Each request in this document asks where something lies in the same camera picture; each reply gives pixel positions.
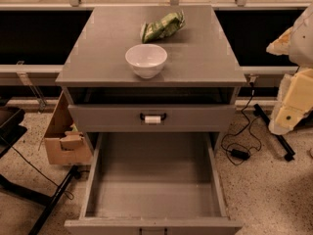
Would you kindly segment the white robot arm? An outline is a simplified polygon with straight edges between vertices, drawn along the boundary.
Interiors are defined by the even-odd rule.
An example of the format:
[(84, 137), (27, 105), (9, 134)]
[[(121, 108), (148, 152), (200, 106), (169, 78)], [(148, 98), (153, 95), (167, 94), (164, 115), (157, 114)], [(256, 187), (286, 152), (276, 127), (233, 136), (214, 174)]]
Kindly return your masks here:
[(296, 74), (284, 75), (268, 126), (271, 133), (284, 135), (313, 109), (313, 4), (268, 45), (266, 52), (288, 55), (300, 67)]

